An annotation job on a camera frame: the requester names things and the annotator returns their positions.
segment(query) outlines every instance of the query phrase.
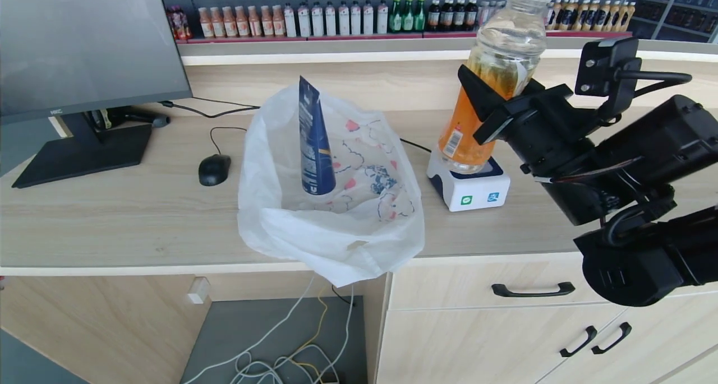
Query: monitor stand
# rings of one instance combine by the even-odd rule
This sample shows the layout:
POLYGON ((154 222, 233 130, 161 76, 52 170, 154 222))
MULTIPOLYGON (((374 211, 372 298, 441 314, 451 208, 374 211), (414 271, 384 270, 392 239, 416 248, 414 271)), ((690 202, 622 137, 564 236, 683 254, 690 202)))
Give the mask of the monitor stand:
POLYGON ((88 116, 87 113, 62 116, 72 137, 44 144, 12 187, 32 187, 140 163, 151 125, 95 132, 88 116))

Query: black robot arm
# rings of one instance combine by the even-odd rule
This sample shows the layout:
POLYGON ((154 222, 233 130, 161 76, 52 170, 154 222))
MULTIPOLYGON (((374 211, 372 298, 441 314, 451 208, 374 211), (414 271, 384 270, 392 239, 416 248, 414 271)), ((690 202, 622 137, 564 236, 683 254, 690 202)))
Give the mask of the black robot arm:
POLYGON ((465 66, 459 80, 482 121, 475 140, 506 141, 574 225, 600 221, 574 240, 590 286, 616 304, 643 307, 676 287, 718 281, 718 207, 655 222, 676 206, 671 182, 718 162, 718 121, 674 95, 595 146, 587 136, 620 121, 633 98, 691 80, 642 72, 637 51, 633 37, 584 46, 575 90, 607 97, 596 109, 571 106, 567 85, 531 80, 507 101, 465 66), (659 82, 637 91, 637 80, 659 82))

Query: plastic bag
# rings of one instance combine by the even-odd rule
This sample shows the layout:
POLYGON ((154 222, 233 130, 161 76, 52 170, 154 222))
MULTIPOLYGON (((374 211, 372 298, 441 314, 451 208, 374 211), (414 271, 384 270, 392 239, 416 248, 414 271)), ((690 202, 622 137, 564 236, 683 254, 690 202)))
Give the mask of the plastic bag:
POLYGON ((336 188, 302 189, 298 87, 254 115, 239 182, 239 235, 254 251, 302 261, 337 287, 395 271, 424 247, 421 192, 384 115, 321 93, 336 188))

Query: gray floor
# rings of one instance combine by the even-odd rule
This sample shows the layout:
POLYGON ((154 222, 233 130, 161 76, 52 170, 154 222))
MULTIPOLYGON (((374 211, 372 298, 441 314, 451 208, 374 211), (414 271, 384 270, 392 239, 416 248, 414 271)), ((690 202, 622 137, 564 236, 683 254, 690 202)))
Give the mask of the gray floor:
MULTIPOLYGON (((0 175, 4 175, 25 161, 43 146, 44 142, 57 138, 47 120, 3 125, 0 129, 0 175)), ((348 305, 337 298, 326 298, 326 313, 321 334, 315 343, 323 348, 329 358, 335 358, 344 342, 344 323, 348 305)), ((364 327, 361 298, 352 310, 347 350, 337 363, 342 384, 365 384, 366 353, 364 351, 364 327)), ((189 379, 205 366, 218 363, 239 353, 287 314, 294 300, 252 300, 251 302, 218 302, 212 305, 202 326, 202 331, 187 363, 185 377, 189 379)), ((270 361, 289 354, 316 331, 324 308, 316 299, 306 299, 297 307, 292 317, 278 328, 267 341, 252 351, 253 359, 270 361)), ((315 364, 320 371, 326 361, 316 354, 303 354, 298 361, 315 364)), ((86 384, 85 381, 66 371, 20 341, 0 332, 0 382, 2 384, 86 384)), ((194 384, 226 384, 234 368, 229 364, 204 374, 194 384)), ((280 369, 284 384, 304 384, 307 377, 296 367, 280 369)), ((244 380, 248 384, 256 381, 244 380)))

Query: computer mouse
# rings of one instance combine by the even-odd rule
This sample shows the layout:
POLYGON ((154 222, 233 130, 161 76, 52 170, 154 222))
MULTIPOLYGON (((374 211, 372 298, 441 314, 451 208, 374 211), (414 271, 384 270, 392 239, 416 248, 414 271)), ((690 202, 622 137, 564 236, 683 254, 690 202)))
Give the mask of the computer mouse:
POLYGON ((215 154, 202 160, 199 170, 200 184, 213 187, 225 182, 231 163, 232 159, 224 154, 215 154))

